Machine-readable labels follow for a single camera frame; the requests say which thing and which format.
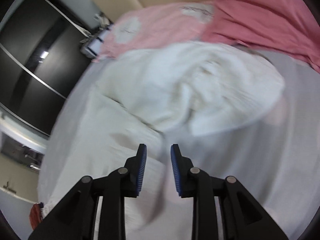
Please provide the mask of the white muslin blanket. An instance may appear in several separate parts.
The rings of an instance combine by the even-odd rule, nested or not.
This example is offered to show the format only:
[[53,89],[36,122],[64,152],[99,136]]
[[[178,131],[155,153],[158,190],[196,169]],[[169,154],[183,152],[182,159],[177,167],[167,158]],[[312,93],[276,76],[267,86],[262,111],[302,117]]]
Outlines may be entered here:
[[84,175],[108,175],[146,144],[142,194],[125,202],[129,229],[155,216],[165,176],[163,136],[244,127],[278,101],[285,81],[266,58],[225,44],[185,42],[132,50],[90,69],[60,112],[41,166],[43,216]]

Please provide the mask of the rust red folded sweater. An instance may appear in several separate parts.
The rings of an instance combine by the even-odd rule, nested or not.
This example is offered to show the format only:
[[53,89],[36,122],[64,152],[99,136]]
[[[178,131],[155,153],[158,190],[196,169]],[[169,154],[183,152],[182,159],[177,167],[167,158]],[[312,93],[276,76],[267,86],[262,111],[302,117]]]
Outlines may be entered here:
[[43,203],[35,203],[29,213],[31,228],[34,230],[43,220],[42,217]]

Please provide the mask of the grey polka dot bedsheet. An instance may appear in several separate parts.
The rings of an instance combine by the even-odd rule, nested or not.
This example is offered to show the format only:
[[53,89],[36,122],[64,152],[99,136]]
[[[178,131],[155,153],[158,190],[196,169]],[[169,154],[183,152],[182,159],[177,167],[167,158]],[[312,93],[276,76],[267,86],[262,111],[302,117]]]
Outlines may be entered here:
[[124,165],[146,144],[143,188],[126,204],[127,239],[190,239],[193,202],[178,196],[170,147],[214,177],[235,176],[297,239],[319,208],[319,74],[307,63],[271,51],[285,79],[283,96],[268,115],[242,129],[193,137],[186,126],[143,140],[132,119],[118,120],[95,83],[112,63],[90,64],[68,97],[51,133],[37,187],[48,213],[85,175],[99,178]]

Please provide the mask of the beige room door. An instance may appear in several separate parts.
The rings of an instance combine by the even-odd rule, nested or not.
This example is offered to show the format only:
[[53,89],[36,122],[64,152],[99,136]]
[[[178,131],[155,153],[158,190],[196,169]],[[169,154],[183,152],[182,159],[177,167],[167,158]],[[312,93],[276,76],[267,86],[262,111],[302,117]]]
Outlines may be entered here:
[[31,202],[38,202],[39,174],[1,154],[1,190]]

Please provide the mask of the black sliding wardrobe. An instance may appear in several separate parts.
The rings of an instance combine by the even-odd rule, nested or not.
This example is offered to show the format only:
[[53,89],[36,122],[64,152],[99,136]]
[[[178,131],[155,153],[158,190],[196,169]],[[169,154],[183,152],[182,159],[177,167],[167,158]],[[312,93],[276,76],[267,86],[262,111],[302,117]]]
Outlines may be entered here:
[[23,0],[1,29],[1,106],[50,135],[89,65],[81,23],[59,0]]

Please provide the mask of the white nightstand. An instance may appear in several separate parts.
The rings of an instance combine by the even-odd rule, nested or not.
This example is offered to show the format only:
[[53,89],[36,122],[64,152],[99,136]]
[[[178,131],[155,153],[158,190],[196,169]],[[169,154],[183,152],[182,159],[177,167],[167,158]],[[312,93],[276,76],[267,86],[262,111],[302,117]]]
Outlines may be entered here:
[[92,34],[80,41],[80,53],[89,59],[95,59],[101,51],[101,46],[108,33],[111,31],[113,22],[104,13],[96,14],[94,19],[99,23]]

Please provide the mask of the dark pink pillow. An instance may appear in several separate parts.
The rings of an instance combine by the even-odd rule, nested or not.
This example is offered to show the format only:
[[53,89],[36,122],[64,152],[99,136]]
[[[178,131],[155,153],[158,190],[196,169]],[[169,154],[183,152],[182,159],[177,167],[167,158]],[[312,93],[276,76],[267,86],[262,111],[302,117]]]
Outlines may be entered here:
[[319,72],[319,25],[303,0],[213,0],[201,40],[270,49]]

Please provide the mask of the light pink printed pillow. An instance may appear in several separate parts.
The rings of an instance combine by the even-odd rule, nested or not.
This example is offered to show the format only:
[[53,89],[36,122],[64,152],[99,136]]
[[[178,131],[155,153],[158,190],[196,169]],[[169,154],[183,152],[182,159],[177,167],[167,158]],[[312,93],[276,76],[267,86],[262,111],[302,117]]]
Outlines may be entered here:
[[96,62],[136,49],[157,49],[197,40],[213,19],[210,1],[156,5],[123,14],[99,47]]

